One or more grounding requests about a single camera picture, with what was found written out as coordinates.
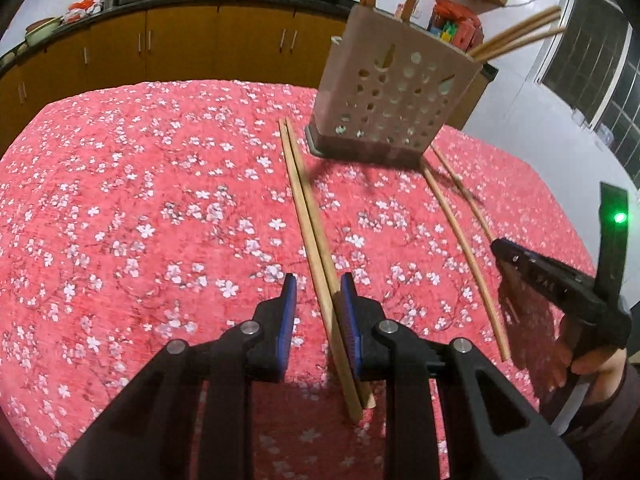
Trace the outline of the person's right hand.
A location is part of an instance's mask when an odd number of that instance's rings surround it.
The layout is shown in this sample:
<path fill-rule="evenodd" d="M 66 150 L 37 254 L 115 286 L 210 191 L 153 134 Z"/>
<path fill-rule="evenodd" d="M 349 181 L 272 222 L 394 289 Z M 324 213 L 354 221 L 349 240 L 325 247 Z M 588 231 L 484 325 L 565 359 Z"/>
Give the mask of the person's right hand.
<path fill-rule="evenodd" d="M 582 324 L 565 315 L 548 361 L 548 390 L 564 387 L 569 372 L 579 376 L 593 375 L 594 381 L 584 404 L 602 403 L 614 396 L 622 382 L 627 350 L 604 346 L 575 358 L 574 350 L 581 334 Z"/>

